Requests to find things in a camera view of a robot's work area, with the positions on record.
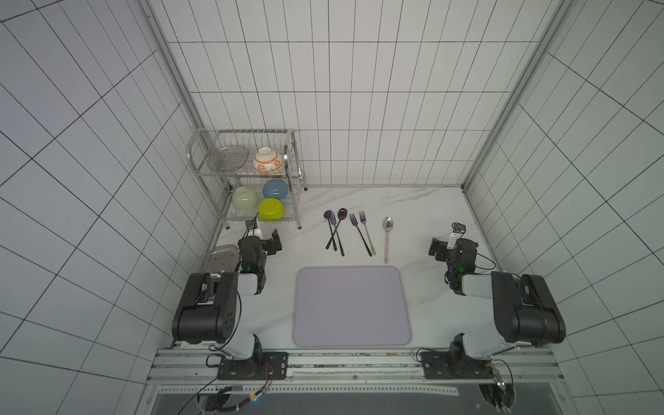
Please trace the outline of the dark purple fork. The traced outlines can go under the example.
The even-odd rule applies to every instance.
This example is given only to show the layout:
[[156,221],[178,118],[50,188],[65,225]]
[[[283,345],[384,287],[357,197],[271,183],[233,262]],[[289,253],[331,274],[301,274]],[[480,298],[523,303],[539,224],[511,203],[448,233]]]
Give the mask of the dark purple fork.
[[364,245],[364,247],[365,247],[365,249],[366,249],[366,251],[367,251],[367,253],[368,253],[368,256],[369,256],[369,257],[373,257],[373,251],[372,251],[372,249],[370,248],[370,246],[368,245],[367,241],[365,240],[364,235],[362,234],[362,231],[361,231],[361,229],[360,229],[360,227],[359,227],[359,221],[358,221],[358,219],[356,218],[356,215],[355,215],[354,213],[351,213],[351,214],[349,215],[349,218],[350,218],[350,221],[351,221],[352,225],[356,228],[356,230],[357,230],[358,233],[360,234],[360,236],[361,236],[361,240],[362,240],[363,245]]

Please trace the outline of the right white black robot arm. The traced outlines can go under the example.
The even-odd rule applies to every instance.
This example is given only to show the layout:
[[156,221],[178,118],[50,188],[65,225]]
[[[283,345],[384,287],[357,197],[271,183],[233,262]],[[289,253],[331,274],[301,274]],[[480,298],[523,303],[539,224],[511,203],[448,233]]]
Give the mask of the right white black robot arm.
[[460,233],[446,241],[434,238],[429,254],[446,264],[444,279],[455,294],[489,299],[493,317],[477,330],[456,335],[446,351],[420,349],[417,360],[428,380],[492,379],[503,387],[494,356],[517,346],[541,348],[565,340],[564,318],[540,275],[477,273],[478,244]]

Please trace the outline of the blue fork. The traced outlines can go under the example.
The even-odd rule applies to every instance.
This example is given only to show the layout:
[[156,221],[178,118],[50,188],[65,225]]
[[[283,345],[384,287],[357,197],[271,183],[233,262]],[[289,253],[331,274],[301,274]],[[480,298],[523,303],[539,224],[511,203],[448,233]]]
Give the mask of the blue fork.
[[335,231],[334,231],[334,235],[336,236],[336,238],[337,238],[337,240],[338,240],[338,248],[339,248],[339,251],[340,251],[340,253],[341,253],[342,256],[345,255],[345,251],[344,251],[344,248],[343,248],[343,245],[342,245],[341,236],[340,236],[339,233],[338,233],[338,228],[339,228],[339,226],[341,225],[342,221],[343,221],[347,216],[348,216],[348,211],[347,211],[347,209],[340,209],[340,210],[338,211],[338,215],[337,215],[337,224],[335,225]]

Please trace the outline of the dark purple spoon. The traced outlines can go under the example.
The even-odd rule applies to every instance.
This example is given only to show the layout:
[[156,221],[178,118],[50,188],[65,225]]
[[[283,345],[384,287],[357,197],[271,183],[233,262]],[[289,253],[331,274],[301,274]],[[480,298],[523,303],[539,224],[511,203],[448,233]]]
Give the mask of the dark purple spoon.
[[336,223],[335,219],[335,214],[333,213],[332,210],[326,210],[323,214],[324,218],[328,221],[329,229],[330,229],[330,239],[328,241],[328,244],[326,245],[326,248],[329,249],[330,247],[333,247],[333,249],[336,251],[337,250],[337,245],[335,242],[335,233],[333,230],[333,225]]

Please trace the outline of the purple magenta spoon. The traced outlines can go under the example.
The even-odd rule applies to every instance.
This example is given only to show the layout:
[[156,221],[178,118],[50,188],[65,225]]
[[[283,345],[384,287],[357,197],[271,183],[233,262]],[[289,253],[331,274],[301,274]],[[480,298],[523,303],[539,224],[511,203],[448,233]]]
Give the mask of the purple magenta spoon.
[[336,250],[335,236],[337,234],[337,229],[338,229],[339,225],[342,223],[342,221],[346,219],[347,216],[348,216],[347,209],[340,209],[338,211],[337,222],[335,223],[335,228],[334,228],[334,231],[332,232],[332,234],[330,236],[330,240],[328,241],[328,244],[326,245],[327,249],[329,249],[330,246],[333,245],[334,249]]

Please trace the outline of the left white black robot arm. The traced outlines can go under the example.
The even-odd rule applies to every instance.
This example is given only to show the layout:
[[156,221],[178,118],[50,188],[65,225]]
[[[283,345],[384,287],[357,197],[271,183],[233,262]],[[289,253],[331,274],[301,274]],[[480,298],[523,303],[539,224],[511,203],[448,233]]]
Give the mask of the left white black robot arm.
[[263,292],[267,258],[281,250],[277,230],[266,240],[247,231],[236,244],[213,249],[203,271],[188,278],[172,336],[188,345],[206,345],[206,366],[217,370],[219,380],[286,378],[289,355],[264,351],[257,335],[240,329],[243,299]]

